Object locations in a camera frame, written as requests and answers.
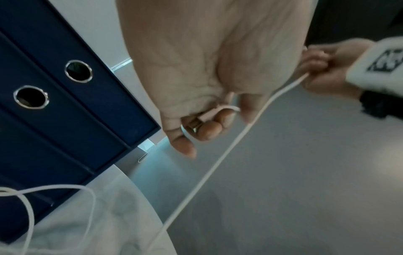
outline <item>qr code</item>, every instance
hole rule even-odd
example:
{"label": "qr code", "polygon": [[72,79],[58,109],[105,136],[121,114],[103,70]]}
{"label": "qr code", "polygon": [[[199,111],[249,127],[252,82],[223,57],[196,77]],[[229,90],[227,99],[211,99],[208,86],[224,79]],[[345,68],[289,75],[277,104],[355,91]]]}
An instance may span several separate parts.
{"label": "qr code", "polygon": [[386,50],[368,68],[369,72],[392,73],[403,63],[403,49]]}

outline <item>cord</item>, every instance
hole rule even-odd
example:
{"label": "cord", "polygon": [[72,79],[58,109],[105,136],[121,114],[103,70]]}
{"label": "cord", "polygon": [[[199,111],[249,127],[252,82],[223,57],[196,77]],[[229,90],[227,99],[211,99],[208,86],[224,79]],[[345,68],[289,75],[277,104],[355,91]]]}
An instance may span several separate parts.
{"label": "cord", "polygon": [[208,179],[213,175],[215,170],[220,166],[220,164],[224,161],[224,159],[230,154],[230,152],[235,148],[235,146],[246,136],[246,134],[251,130],[253,125],[256,123],[256,121],[260,118],[262,113],[269,107],[270,104],[272,104],[276,99],[287,93],[288,91],[292,90],[296,86],[298,86],[301,82],[303,82],[307,77],[309,76],[308,73],[304,74],[299,78],[298,80],[294,81],[293,83],[289,84],[288,86],[285,86],[284,88],[280,89],[276,93],[271,96],[271,98],[267,101],[267,103],[264,105],[264,107],[260,110],[260,112],[257,114],[257,117],[255,120],[246,125],[246,127],[243,129],[243,131],[234,139],[234,141],[231,143],[231,145],[228,147],[228,149],[224,152],[224,154],[221,155],[221,157],[217,160],[217,162],[210,168],[210,170],[203,176],[203,178],[198,182],[198,184],[193,188],[193,190],[185,197],[185,199],[179,204],[179,206],[175,209],[175,211],[169,216],[169,218],[165,221],[164,225],[162,226],[161,230],[158,232],[158,234],[155,236],[155,238],[150,242],[148,245],[147,249],[145,250],[145,253],[143,255],[146,255],[148,252],[150,252],[157,241],[160,239],[160,237],[168,230],[168,228],[171,226],[172,222],[178,217],[178,215],[185,209],[185,207],[190,203],[190,201],[194,198],[194,196],[199,192],[199,190],[203,187],[203,185],[208,181]]}
{"label": "cord", "polygon": [[[26,196],[24,196],[24,194],[33,193],[33,192],[37,192],[37,191],[43,191],[43,190],[50,190],[50,189],[81,189],[81,190],[88,191],[91,194],[92,207],[91,207],[91,212],[89,214],[87,228],[85,230],[83,238],[81,239],[80,243],[76,247],[63,249],[63,250],[48,250],[48,249],[34,249],[34,248],[29,249],[28,247],[29,247],[29,244],[31,243],[32,233],[34,232],[35,217],[34,217],[34,210],[32,209],[31,203],[28,201]],[[78,249],[84,243],[84,240],[86,239],[86,237],[89,233],[89,230],[91,228],[92,218],[94,216],[94,211],[95,211],[95,203],[97,201],[97,197],[92,189],[87,188],[82,185],[70,185],[70,184],[47,185],[47,186],[41,186],[41,187],[23,189],[23,190],[15,190],[15,189],[7,188],[7,187],[0,187],[0,197],[13,197],[13,196],[18,197],[22,201],[22,203],[24,204],[26,211],[28,213],[29,226],[28,226],[28,231],[26,234],[26,240],[25,240],[25,243],[24,243],[24,246],[22,247],[22,249],[11,248],[11,247],[0,247],[0,251],[6,251],[6,252],[10,252],[10,253],[17,254],[17,255],[18,254],[25,255],[28,252],[37,252],[37,253],[42,253],[42,254],[54,255],[54,254],[63,254],[68,251]]]}

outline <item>dark background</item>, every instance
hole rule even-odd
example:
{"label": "dark background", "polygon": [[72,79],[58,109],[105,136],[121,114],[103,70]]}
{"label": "dark background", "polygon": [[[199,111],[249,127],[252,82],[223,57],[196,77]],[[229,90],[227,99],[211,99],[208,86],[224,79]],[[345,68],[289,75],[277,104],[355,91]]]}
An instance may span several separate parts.
{"label": "dark background", "polygon": [[319,0],[306,45],[403,36],[403,0]]}

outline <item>person's right hand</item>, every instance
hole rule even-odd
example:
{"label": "person's right hand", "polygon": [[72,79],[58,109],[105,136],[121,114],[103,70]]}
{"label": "person's right hand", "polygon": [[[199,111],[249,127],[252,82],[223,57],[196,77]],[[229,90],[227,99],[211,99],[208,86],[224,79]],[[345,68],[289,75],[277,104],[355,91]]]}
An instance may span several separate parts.
{"label": "person's right hand", "polygon": [[311,73],[302,86],[309,92],[359,99],[363,90],[346,81],[348,69],[375,42],[350,39],[336,44],[311,45],[302,53],[295,76]]}

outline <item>round hole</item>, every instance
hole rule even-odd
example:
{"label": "round hole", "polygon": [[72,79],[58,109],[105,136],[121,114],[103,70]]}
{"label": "round hole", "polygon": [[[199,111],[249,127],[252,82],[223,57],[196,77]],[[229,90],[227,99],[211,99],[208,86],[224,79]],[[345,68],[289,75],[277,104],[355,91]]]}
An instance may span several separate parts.
{"label": "round hole", "polygon": [[67,77],[75,82],[87,83],[92,79],[91,67],[80,60],[67,62],[64,71]]}
{"label": "round hole", "polygon": [[49,98],[45,91],[28,85],[14,92],[14,100],[27,109],[43,109],[49,103]]}

